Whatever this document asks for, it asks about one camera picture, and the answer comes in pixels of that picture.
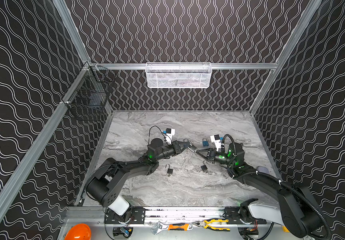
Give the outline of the black padlock top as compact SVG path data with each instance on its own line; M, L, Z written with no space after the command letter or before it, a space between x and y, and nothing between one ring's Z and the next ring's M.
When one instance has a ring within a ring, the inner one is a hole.
M189 145L188 146L188 149L193 152L194 154L196 154L196 151L197 151L197 147L195 147L194 145Z

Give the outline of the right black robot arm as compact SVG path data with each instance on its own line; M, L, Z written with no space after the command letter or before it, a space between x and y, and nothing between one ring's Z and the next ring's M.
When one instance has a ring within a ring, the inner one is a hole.
M299 184L284 182L262 168L246 163L242 144L230 144L228 150L207 148L194 153L209 163L223 165L232 179L254 187L277 201L276 205L258 199L242 202L238 213L242 222L262 219L286 227L298 238L331 239L330 226L310 190Z

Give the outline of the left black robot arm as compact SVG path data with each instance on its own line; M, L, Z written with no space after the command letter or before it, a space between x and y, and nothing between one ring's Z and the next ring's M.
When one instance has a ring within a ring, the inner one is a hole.
M131 206L120 195L126 180L152 174L159 167L159 160L179 155L191 146L189 141L173 141L167 145L162 139L155 138L138 160L106 159L88 178L85 191L102 207L109 208L118 216L127 215Z

